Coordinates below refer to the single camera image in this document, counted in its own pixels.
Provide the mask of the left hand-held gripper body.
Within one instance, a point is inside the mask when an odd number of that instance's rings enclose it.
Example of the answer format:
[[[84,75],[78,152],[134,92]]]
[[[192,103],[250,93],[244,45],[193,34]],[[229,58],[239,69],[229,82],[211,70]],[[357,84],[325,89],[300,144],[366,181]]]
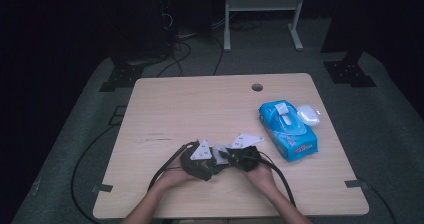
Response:
[[[212,159],[213,155],[206,140],[190,142],[188,148],[180,156],[183,170],[204,181],[212,178],[213,172],[207,166],[207,162]]]

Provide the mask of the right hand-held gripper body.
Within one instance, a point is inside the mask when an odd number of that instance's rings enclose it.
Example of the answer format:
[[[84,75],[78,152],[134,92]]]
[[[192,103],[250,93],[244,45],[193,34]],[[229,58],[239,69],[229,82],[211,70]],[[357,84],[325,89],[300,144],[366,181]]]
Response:
[[[260,136],[239,134],[227,148],[230,165],[245,172],[255,169],[261,159],[256,145],[263,140]]]

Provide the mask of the blue wet wipes pack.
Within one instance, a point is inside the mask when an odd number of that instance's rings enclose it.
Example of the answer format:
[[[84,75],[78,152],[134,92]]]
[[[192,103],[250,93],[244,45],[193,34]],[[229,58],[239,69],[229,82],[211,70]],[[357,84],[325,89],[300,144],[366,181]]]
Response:
[[[275,105],[285,102],[289,113],[279,115]],[[318,152],[318,138],[312,126],[320,123],[320,113],[310,105],[294,106],[287,100],[263,103],[259,117],[280,155],[292,162]]]

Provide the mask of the person's left hand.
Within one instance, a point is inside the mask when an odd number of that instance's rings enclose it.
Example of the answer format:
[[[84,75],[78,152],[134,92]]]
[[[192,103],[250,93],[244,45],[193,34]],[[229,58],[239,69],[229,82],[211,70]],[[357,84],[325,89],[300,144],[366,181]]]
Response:
[[[155,185],[169,189],[193,180],[195,177],[189,175],[179,163],[172,163],[163,171]]]

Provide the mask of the person's right hand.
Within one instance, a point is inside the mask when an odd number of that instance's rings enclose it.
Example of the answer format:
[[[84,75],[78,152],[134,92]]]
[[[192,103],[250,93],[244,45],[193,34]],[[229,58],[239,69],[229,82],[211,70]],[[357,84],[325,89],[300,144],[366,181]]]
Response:
[[[278,191],[271,169],[259,164],[255,169],[244,172],[247,180],[266,197],[272,196]]]

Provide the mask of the dark tape strip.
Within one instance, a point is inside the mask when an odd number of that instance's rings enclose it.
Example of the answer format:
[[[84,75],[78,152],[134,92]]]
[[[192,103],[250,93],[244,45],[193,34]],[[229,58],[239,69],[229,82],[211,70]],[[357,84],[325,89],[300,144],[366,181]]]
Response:
[[[99,192],[111,192],[113,189],[113,186],[106,185],[106,184],[99,184],[92,187],[91,192],[93,193],[99,193]]]
[[[368,184],[361,180],[348,180],[345,181],[345,185],[347,188],[361,188],[361,189],[368,189]]]

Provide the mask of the black stand base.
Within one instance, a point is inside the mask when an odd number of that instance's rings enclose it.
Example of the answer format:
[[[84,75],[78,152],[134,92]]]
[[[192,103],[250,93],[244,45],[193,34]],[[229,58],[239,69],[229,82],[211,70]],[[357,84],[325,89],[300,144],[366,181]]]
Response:
[[[335,84],[350,84],[355,88],[375,87],[372,78],[359,65],[361,52],[347,52],[339,61],[325,61],[324,66]]]
[[[143,70],[143,67],[135,65],[114,67],[109,79],[101,85],[99,91],[113,92],[117,88],[132,88],[136,81],[141,78]]]

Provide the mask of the white metal stand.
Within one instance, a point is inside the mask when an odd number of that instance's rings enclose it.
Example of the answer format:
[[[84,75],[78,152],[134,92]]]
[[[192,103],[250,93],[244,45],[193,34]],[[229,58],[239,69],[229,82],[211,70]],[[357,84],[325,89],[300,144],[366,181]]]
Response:
[[[267,11],[293,11],[292,22],[288,30],[297,51],[304,49],[297,32],[304,0],[225,0],[225,17],[223,33],[223,49],[231,50],[230,14],[233,12],[267,12]]]

